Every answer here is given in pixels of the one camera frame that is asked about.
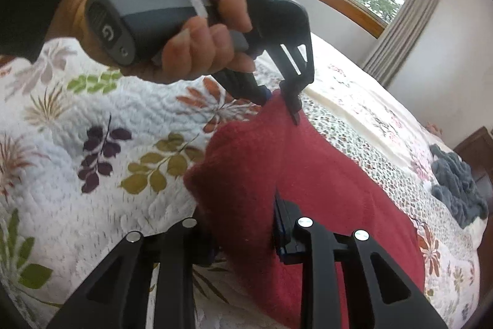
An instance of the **round silver joint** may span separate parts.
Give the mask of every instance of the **round silver joint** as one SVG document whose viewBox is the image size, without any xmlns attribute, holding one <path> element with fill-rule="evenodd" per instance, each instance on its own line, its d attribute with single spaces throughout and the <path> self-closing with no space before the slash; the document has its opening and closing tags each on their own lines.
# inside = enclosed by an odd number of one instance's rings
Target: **round silver joint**
<svg viewBox="0 0 493 329">
<path fill-rule="evenodd" d="M 356 237 L 357 240 L 366 241 L 370 238 L 370 235 L 366 230 L 356 230 L 356 232 L 354 232 L 354 237 Z"/>
<path fill-rule="evenodd" d="M 301 227 L 310 227 L 313 225 L 313 221 L 309 217 L 300 217 L 298 219 L 298 225 Z"/>
<path fill-rule="evenodd" d="M 182 223 L 183 227 L 191 229 L 197 225 L 197 221 L 193 217 L 186 218 Z"/>
<path fill-rule="evenodd" d="M 125 239 L 130 243 L 135 243 L 141 239 L 141 234 L 139 232 L 130 232 Z"/>
</svg>

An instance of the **curtain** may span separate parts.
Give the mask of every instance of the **curtain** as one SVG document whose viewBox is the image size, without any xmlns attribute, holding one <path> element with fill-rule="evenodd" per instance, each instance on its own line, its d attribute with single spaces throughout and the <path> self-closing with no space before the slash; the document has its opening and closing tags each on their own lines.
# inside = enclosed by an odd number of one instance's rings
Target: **curtain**
<svg viewBox="0 0 493 329">
<path fill-rule="evenodd" d="M 406 0 L 359 67 L 387 88 L 426 27 L 438 1 Z"/>
</svg>

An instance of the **gray blanket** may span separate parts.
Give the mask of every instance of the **gray blanket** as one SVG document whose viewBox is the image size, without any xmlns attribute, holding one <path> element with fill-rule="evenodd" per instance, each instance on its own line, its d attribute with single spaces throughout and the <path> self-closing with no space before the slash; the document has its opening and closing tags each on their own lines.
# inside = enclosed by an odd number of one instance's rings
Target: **gray blanket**
<svg viewBox="0 0 493 329">
<path fill-rule="evenodd" d="M 430 146 L 430 151 L 438 158 L 431 164 L 431 170 L 440 183 L 431 189 L 433 196 L 447 206 L 461 228 L 477 216 L 485 219 L 488 206 L 472 178 L 471 167 L 455 152 L 445 153 L 436 144 Z"/>
</svg>

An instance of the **white logo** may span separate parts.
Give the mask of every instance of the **white logo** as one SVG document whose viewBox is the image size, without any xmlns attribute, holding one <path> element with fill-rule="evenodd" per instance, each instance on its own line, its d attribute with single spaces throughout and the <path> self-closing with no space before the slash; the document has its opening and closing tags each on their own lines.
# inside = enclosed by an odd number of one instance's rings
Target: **white logo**
<svg viewBox="0 0 493 329">
<path fill-rule="evenodd" d="M 105 24 L 101 32 L 103 33 L 103 38 L 108 41 L 111 41 L 115 37 L 115 32 L 109 24 Z"/>
</svg>

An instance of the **red fabric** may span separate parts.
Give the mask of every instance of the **red fabric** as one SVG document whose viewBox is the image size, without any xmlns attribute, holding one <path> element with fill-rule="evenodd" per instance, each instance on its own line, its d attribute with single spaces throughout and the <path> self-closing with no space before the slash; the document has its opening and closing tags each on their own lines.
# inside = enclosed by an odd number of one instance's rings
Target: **red fabric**
<svg viewBox="0 0 493 329">
<path fill-rule="evenodd" d="M 204 161 L 185 176 L 242 285 L 269 316 L 299 327 L 301 265 L 281 264 L 273 249 L 277 187 L 282 198 L 333 232 L 367 230 L 423 290 L 425 269 L 409 218 L 301 112 L 300 117 L 295 126 L 276 94 L 251 121 L 220 128 Z M 338 275 L 347 328 L 341 270 Z"/>
</svg>

